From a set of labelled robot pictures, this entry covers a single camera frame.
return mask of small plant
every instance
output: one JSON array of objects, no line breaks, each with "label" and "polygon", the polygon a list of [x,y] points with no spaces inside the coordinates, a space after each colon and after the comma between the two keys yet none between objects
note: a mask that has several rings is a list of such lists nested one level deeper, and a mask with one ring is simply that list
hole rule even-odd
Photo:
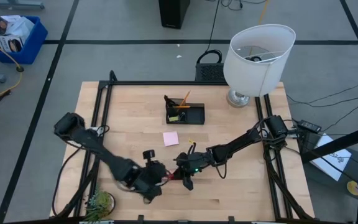
[{"label": "small plant", "polygon": [[112,212],[114,203],[114,197],[110,193],[100,191],[99,186],[96,186],[95,193],[86,207],[85,221],[99,223]]}]

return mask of pink sticky note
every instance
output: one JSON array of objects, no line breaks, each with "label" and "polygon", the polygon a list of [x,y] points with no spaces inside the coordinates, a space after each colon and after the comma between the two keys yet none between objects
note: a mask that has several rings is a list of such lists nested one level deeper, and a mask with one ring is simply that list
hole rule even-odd
[{"label": "pink sticky note", "polygon": [[165,146],[172,146],[179,144],[178,133],[176,131],[162,133],[164,138],[164,145]]}]

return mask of black speaker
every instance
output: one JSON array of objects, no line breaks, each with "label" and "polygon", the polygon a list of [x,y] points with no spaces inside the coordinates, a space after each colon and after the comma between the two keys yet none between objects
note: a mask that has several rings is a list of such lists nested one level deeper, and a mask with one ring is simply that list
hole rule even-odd
[{"label": "black speaker", "polygon": [[161,25],[180,29],[190,0],[158,0],[160,4]]}]

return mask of table lamp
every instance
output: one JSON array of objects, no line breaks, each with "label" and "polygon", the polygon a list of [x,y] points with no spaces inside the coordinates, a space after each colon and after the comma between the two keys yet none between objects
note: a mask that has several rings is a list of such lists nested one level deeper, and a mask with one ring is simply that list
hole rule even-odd
[{"label": "table lamp", "polygon": [[243,30],[231,39],[223,66],[224,79],[231,87],[230,105],[241,108],[250,96],[264,96],[276,88],[295,36],[287,26],[267,24]]}]

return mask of black pen holder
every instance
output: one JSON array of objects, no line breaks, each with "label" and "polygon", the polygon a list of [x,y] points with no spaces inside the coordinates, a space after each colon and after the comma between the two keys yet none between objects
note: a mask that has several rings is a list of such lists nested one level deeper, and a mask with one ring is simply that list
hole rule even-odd
[{"label": "black pen holder", "polygon": [[[171,99],[177,105],[183,101],[183,99]],[[167,124],[204,124],[205,122],[205,109],[203,103],[185,103],[182,106],[190,106],[189,108],[174,108],[165,104],[165,110],[167,111],[165,119]],[[178,117],[177,121],[170,121],[170,118]]]}]

